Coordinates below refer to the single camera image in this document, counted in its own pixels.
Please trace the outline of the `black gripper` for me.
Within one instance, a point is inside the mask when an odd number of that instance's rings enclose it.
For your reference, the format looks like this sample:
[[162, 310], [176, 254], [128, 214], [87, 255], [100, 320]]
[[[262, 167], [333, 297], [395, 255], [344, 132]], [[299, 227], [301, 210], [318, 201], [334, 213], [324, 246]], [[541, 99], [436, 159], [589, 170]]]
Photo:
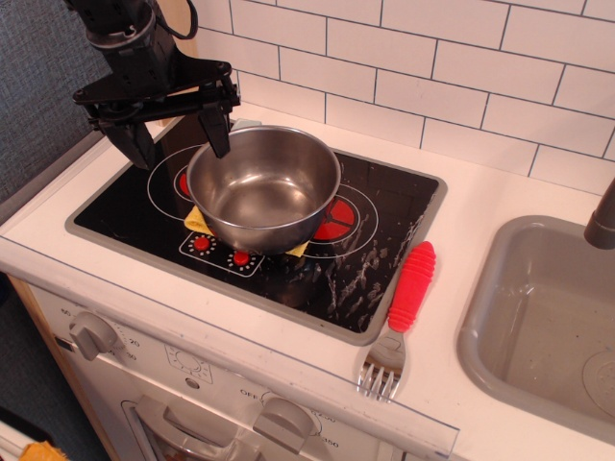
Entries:
[[113, 31], [86, 27], [86, 37], [111, 73], [73, 95], [101, 132], [140, 169], [156, 165], [155, 143], [146, 125], [198, 112], [217, 158], [230, 150], [228, 114], [240, 104], [232, 67], [225, 61], [184, 55], [160, 18], [114, 24]]

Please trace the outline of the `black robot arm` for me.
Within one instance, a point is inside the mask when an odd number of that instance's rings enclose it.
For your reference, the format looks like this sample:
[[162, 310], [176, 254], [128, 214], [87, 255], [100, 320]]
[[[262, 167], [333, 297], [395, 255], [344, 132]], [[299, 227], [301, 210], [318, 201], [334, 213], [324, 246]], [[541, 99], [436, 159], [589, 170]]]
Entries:
[[240, 103], [231, 65], [189, 57], [176, 44], [196, 35], [194, 6], [185, 34], [168, 25], [155, 1], [70, 1], [67, 7], [80, 16], [89, 43], [111, 68], [73, 100], [134, 166], [150, 170], [156, 164], [147, 122], [191, 113], [218, 157], [230, 151], [229, 115]]

